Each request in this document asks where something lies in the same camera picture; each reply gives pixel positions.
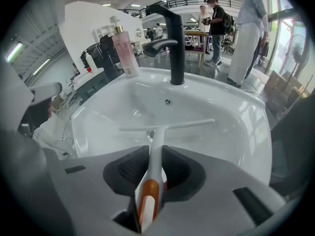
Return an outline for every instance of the man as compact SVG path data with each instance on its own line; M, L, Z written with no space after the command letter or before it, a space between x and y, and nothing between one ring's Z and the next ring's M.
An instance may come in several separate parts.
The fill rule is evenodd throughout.
M240 28L237 44L231 61L230 72L228 74L228 84L237 88L241 87L246 72L252 63L254 50L257 47L260 37L261 24L264 24L264 34L261 39L261 46L265 45L268 32L266 15L267 12L262 0L243 0L236 20Z
M166 33L162 33L162 36L160 37L160 39L167 39L168 38L168 35L166 34ZM165 47L163 47L163 49L162 49L162 55L164 55L164 54L166 54L168 52L168 49L166 48L166 46Z
M149 39L151 39L151 41L154 40L154 33L153 33L153 31L151 31L150 28L147 28L147 37L148 37Z
M199 23L199 30L204 31L208 34L207 36L207 42L206 42L206 54L210 54L209 52L209 31L210 31L210 25L208 24L208 20L211 19L211 15L206 11L206 6L202 5L200 6L200 15L198 19ZM203 36L200 36L200 42L203 42Z
M160 39L163 34L163 29L161 26L159 26L159 23L157 23L157 28L156 28L156 37L157 39Z
M248 70L247 70L247 73L246 73L246 75L245 75L245 79L249 76L249 74L251 73L251 70L252 70L252 68L253 68L253 66L254 66L254 64L255 64L255 62L256 62L256 60L257 60L257 57L258 57L258 55L259 55L259 50L260 50L260 47L261 47L261 40L262 40L262 38L263 38L263 36L264 36L264 32L267 30L267 29L265 29L266 27L264 26L264 25L268 25L268 22L265 22L267 20L267 17L264 17L263 19L262 19L262 22L261 22L261 25L260 25L260 38L259 38L259 40L258 40L258 44L257 44L257 47L256 47L256 49L255 49L255 51L254 51L254 56L253 56L253 59L252 59L252 63L251 63L251 65L250 65L250 67L248 68Z
M217 67L221 53L221 41L225 33L225 27L223 23L224 10L219 5L218 0L207 0L209 7L213 8L213 16L210 21L210 34L212 36L213 57L210 62L210 66Z
M22 122L31 123L32 128L36 128L32 138L43 148L52 148L59 160L74 156L74 149L56 138L53 130L58 123L57 116L52 113L52 101L47 99L34 106L30 106L22 118Z

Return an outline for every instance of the soap dispenser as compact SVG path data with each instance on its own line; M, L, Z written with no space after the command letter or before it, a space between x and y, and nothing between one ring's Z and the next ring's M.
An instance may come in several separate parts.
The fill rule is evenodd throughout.
M127 31L123 31L122 26L117 25L118 21L119 19L116 16L110 17L110 22L115 24L112 40L126 77L136 77L138 76L139 66L131 47L129 34Z

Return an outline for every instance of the railing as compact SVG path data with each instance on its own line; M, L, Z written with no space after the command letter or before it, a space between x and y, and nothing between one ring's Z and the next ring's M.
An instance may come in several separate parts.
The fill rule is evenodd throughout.
M240 9L242 5L242 0L219 0L219 4L221 6L226 6L226 7L231 7L234 9ZM164 0L164 1L159 1L155 4L162 5L168 9L173 8L173 7L179 7L179 6L186 6L186 5L206 5L206 0ZM134 10L134 9L124 9L121 10L135 18L143 18L145 16L148 16L146 14L146 8L149 7L150 5L144 7L143 9L140 10Z

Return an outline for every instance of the gray panel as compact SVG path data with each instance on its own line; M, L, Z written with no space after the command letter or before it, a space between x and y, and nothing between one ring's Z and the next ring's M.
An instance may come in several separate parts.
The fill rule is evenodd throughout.
M230 162L171 148L199 162L206 171L206 181L191 199L166 203L145 235L228 236L253 229L254 222L232 192L241 187L248 187L272 212L285 204L275 191Z
M14 132L0 131L0 139L1 175L21 211L52 235L74 235L75 227L49 176L43 149L33 139Z
M272 212L285 204L275 191L232 163L171 148L200 163L205 169L206 180L189 200L166 203L143 235L234 236L254 229L254 222L232 192L241 187L249 188ZM58 161L54 153L46 153L52 180L71 216L77 235L136 235L112 221L127 209L130 199L115 194L105 183L102 173L108 163L137 149L139 147L65 161ZM86 169L66 174L64 169L78 165Z
M138 235L112 221L127 210L130 197L115 194L105 183L103 170L108 163L139 148L64 161L59 161L51 151L45 153L51 178L77 235ZM86 169L72 174L64 170L78 165L84 165Z

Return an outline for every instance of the sink basin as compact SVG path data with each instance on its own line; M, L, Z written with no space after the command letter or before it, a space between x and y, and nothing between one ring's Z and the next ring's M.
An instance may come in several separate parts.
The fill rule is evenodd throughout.
M185 73L185 83L170 84L170 71L140 68L139 76L118 77L72 116L79 157L150 145L146 131L120 126L149 126L214 118L209 125L167 130L164 144L234 163L269 184L271 138L265 104L240 89Z

